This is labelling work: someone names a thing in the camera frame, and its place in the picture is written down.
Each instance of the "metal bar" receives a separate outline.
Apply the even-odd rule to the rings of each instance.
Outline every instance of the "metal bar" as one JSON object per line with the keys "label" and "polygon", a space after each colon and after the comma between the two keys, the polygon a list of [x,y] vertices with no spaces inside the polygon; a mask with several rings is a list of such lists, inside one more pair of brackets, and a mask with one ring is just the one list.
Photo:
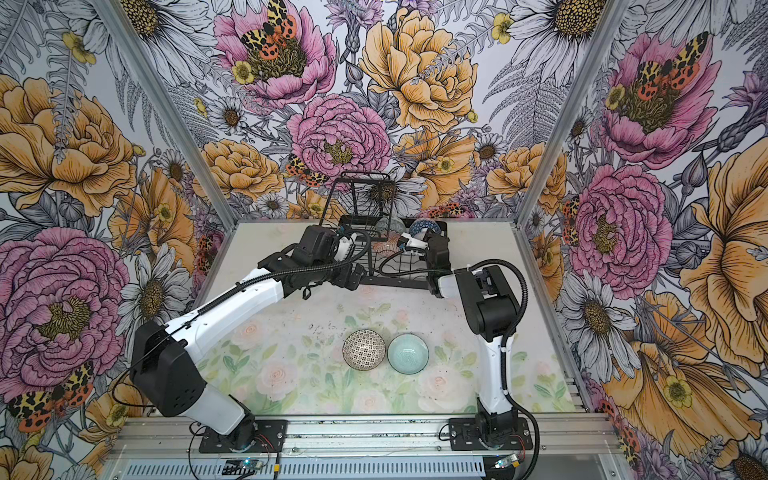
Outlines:
{"label": "metal bar", "polygon": [[181,120],[176,104],[165,89],[160,74],[148,60],[144,46],[134,30],[134,26],[125,15],[120,0],[100,0],[92,2],[92,5],[99,18],[106,25],[123,58],[127,60],[129,69],[134,73],[134,79],[144,89],[144,93],[147,94],[157,113],[165,121],[170,134],[178,143],[178,147],[192,168],[195,177],[208,194],[211,205],[219,215],[225,231],[232,231],[237,219],[213,175],[211,175],[208,165],[203,160],[200,148],[192,138],[187,125]]}
{"label": "metal bar", "polygon": [[552,340],[554,346],[554,352],[558,356],[558,362],[563,369],[565,376],[571,378],[576,385],[581,404],[589,411],[593,410],[593,406],[590,402],[590,396],[587,392],[587,386],[584,384],[584,380],[581,378],[581,370],[576,366],[576,361],[568,348],[568,343],[565,340],[563,329],[560,327],[557,321],[557,316],[554,312],[554,307],[549,300],[547,294],[547,287],[544,285],[544,278],[541,277],[541,272],[538,270],[536,259],[533,257],[531,251],[531,245],[528,239],[525,238],[525,234],[522,230],[513,227],[515,239],[518,243],[518,250],[523,258],[523,266],[525,270],[531,275],[531,288],[535,292],[535,298],[538,301],[538,305],[541,307],[541,316],[544,317],[549,338]]}
{"label": "metal bar", "polygon": [[525,225],[528,217],[531,216],[533,207],[536,206],[541,192],[544,190],[544,185],[547,183],[547,177],[558,160],[565,135],[568,134],[571,125],[576,120],[579,104],[589,89],[593,87],[594,73],[598,71],[603,58],[609,52],[611,42],[614,40],[629,4],[630,0],[608,0],[605,4],[600,23],[594,30],[592,41],[589,43],[587,56],[574,76],[571,89],[568,91],[568,96],[565,98],[565,103],[560,109],[558,119],[555,121],[552,133],[547,140],[541,162],[531,179],[528,190],[525,192],[523,204],[515,216],[517,225]]}

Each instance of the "black mounting plate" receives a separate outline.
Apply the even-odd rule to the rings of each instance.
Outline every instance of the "black mounting plate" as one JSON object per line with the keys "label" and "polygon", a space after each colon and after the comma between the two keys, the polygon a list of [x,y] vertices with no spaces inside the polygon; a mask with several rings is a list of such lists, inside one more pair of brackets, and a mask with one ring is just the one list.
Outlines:
{"label": "black mounting plate", "polygon": [[475,419],[448,419],[449,434],[451,436],[451,450],[454,452],[467,452],[470,450],[522,450],[520,440],[514,435],[523,439],[526,450],[533,449],[533,439],[528,430],[528,422],[523,418],[518,418],[518,425],[515,431],[510,435],[505,435],[504,443],[498,448],[489,448],[480,441],[480,430]]}
{"label": "black mounting plate", "polygon": [[[256,420],[255,429],[258,435],[262,435],[270,441],[272,447],[269,453],[275,455],[276,452],[283,451],[283,441],[286,438],[287,420]],[[203,440],[200,442],[200,453],[232,453],[232,449],[227,446],[227,440],[223,435],[209,428],[205,429]],[[266,453],[266,448],[259,439],[243,451],[243,453]]]}

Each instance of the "yellow peony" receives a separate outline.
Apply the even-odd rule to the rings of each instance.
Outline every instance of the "yellow peony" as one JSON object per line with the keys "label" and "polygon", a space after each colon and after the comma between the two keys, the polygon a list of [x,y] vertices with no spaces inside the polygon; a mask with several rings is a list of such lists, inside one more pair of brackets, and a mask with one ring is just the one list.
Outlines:
{"label": "yellow peony", "polygon": [[417,79],[438,55],[453,44],[453,34],[440,29],[419,10],[397,12],[394,33],[381,22],[368,31],[360,67],[376,81],[371,90],[391,91],[400,103],[397,123],[445,133],[472,109],[477,64],[469,58],[437,74]]}

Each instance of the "vent grille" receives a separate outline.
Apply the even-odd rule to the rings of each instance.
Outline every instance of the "vent grille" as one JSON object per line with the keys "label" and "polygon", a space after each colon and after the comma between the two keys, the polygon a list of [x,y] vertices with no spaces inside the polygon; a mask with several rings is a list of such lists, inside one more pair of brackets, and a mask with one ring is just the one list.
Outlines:
{"label": "vent grille", "polygon": [[[234,479],[247,472],[224,459],[193,460],[200,480]],[[257,469],[249,480],[272,478],[274,461]],[[321,478],[480,478],[485,475],[482,457],[408,458],[285,458],[282,480]],[[121,480],[194,480],[186,460],[131,460]]]}

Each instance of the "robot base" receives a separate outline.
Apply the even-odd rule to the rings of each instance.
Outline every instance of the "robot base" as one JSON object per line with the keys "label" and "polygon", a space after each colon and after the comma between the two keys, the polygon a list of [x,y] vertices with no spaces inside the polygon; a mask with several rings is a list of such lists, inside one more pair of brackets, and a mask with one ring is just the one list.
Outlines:
{"label": "robot base", "polygon": [[[275,455],[276,452],[283,451],[283,441],[286,438],[287,420],[254,420],[253,427],[256,435],[262,435],[270,441],[272,447],[269,453]],[[263,443],[259,439],[254,439],[250,447],[245,450],[236,450],[232,442],[225,436],[220,435],[211,428],[205,429],[203,440],[200,442],[200,453],[266,453]]]}

